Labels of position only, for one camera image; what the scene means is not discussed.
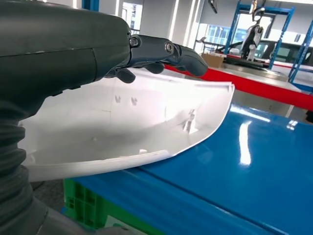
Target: floor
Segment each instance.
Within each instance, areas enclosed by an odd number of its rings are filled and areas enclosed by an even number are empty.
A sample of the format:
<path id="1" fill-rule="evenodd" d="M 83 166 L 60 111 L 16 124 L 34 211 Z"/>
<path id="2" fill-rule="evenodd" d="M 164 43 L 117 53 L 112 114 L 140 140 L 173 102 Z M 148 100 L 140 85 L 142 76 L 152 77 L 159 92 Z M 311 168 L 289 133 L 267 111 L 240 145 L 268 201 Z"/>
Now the floor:
<path id="1" fill-rule="evenodd" d="M 32 184 L 34 195 L 46 205 L 60 212 L 64 206 L 64 193 L 63 180 L 51 180 Z"/>

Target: screw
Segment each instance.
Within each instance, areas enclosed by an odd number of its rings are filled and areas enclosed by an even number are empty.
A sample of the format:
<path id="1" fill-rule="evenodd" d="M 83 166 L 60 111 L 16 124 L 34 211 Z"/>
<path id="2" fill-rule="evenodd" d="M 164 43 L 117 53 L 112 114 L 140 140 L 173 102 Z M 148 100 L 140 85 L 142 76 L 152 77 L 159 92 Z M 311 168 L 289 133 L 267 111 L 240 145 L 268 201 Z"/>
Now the screw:
<path id="1" fill-rule="evenodd" d="M 171 55 L 174 52 L 174 46 L 171 42 L 167 42 L 165 44 L 165 50 Z"/>
<path id="2" fill-rule="evenodd" d="M 129 40 L 129 44 L 130 44 L 131 47 L 137 47 L 137 46 L 138 46 L 138 45 L 139 45 L 139 41 L 138 41 L 138 39 L 137 39 L 137 38 L 130 38 L 130 39 Z"/>

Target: green plastic crate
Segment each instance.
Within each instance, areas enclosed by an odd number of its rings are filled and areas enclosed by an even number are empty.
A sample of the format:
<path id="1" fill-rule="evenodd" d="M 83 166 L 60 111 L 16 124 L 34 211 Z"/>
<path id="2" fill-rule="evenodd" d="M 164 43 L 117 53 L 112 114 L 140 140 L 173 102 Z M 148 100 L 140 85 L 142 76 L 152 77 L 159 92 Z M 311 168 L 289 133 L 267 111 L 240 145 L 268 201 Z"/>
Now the green plastic crate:
<path id="1" fill-rule="evenodd" d="M 84 226 L 98 229 L 106 225 L 124 226 L 138 234 L 163 235 L 121 207 L 101 198 L 71 179 L 63 181 L 65 215 Z"/>

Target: gray robot arm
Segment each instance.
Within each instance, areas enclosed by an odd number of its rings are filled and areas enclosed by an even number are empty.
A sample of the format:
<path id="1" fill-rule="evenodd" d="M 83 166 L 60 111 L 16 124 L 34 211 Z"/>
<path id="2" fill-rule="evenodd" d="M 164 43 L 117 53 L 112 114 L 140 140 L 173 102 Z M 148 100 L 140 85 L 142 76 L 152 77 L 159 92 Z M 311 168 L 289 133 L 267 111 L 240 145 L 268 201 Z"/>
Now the gray robot arm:
<path id="1" fill-rule="evenodd" d="M 256 24 L 247 30 L 247 34 L 241 46 L 242 59 L 254 61 L 256 50 L 264 31 L 264 29 L 260 26 L 260 21 L 264 12 L 265 8 L 262 7 L 252 13 L 252 21 L 256 22 Z"/>
<path id="2" fill-rule="evenodd" d="M 35 200 L 19 121 L 35 115 L 48 96 L 103 77 L 130 83 L 127 68 L 159 73 L 164 64 L 202 75 L 195 52 L 167 39 L 130 35 L 121 18 L 37 1 L 0 1 L 0 234 L 86 235 L 86 231 Z M 121 230 L 116 234 L 127 233 Z"/>

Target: cardboard box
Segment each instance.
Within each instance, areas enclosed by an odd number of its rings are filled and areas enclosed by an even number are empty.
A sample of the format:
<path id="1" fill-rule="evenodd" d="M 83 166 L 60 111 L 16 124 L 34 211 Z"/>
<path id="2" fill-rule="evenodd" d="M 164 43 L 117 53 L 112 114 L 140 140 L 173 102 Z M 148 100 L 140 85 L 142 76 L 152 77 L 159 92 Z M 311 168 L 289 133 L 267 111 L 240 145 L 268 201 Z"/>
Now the cardboard box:
<path id="1" fill-rule="evenodd" d="M 201 54 L 201 57 L 207 64 L 207 66 L 213 68 L 220 68 L 222 67 L 224 58 L 220 56 L 216 56 L 213 54 Z"/>

